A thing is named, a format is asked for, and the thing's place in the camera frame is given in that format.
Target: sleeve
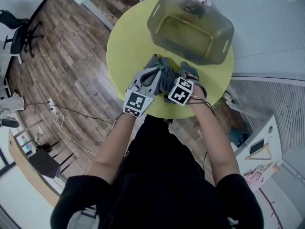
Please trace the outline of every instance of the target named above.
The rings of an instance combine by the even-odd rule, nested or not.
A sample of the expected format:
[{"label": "sleeve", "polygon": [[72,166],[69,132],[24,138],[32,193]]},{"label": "sleeve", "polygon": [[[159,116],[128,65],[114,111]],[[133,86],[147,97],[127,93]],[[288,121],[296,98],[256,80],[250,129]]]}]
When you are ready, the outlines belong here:
[{"label": "sleeve", "polygon": [[236,229],[264,228],[262,210],[243,176],[230,174],[219,181],[216,189],[227,216],[238,220]]},{"label": "sleeve", "polygon": [[51,214],[52,229],[66,229],[72,215],[86,207],[96,205],[110,185],[95,176],[68,178],[65,188]]}]

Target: black shirt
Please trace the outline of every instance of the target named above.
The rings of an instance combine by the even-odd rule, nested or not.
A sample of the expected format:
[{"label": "black shirt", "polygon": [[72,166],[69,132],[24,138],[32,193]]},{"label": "black shirt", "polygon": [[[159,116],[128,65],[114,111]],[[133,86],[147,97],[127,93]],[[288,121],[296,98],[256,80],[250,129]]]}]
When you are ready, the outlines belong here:
[{"label": "black shirt", "polygon": [[[93,176],[67,180],[51,216],[53,229],[67,228],[73,213],[92,205],[100,229],[264,227],[261,209],[241,175],[228,175],[214,187],[174,135],[159,133],[147,140],[147,130],[141,129],[113,184]],[[228,218],[238,225],[230,226]]]}]

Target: person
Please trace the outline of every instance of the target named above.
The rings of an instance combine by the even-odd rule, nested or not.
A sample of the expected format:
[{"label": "person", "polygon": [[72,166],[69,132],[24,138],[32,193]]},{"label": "person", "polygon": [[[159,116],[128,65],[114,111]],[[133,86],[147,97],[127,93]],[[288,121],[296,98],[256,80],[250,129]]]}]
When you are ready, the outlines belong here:
[{"label": "person", "polygon": [[[204,98],[198,85],[193,95]],[[88,173],[68,178],[51,228],[67,228],[77,211],[92,207],[99,229],[263,228],[262,211],[225,132],[206,104],[195,99],[189,104],[202,129],[215,187],[163,119],[147,115],[126,152],[136,118],[122,114]]]}]

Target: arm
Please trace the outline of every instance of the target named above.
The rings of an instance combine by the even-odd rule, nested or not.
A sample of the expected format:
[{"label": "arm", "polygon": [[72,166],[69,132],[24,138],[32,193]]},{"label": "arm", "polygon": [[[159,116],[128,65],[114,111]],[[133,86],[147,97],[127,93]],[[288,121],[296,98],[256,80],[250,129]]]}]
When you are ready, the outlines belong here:
[{"label": "arm", "polygon": [[[193,95],[204,98],[203,91],[198,85],[194,85]],[[193,99],[189,101],[199,121],[211,162],[214,182],[217,185],[223,177],[240,172],[230,141],[218,120],[207,105],[198,102],[200,101]]]},{"label": "arm", "polygon": [[103,142],[87,175],[104,179],[111,184],[124,158],[136,118],[122,114]]}]

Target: bin handle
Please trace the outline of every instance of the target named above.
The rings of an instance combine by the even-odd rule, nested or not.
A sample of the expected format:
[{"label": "bin handle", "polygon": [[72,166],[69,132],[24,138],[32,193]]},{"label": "bin handle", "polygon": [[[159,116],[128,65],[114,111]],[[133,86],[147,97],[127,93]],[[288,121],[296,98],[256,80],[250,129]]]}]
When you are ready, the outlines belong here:
[{"label": "bin handle", "polygon": [[160,4],[158,4],[156,10],[153,12],[152,17],[154,17],[154,16],[156,15],[156,13],[157,13],[157,11],[159,10],[159,8],[160,8]]},{"label": "bin handle", "polygon": [[223,53],[227,50],[228,45],[229,45],[229,40],[227,40],[224,44]]}]

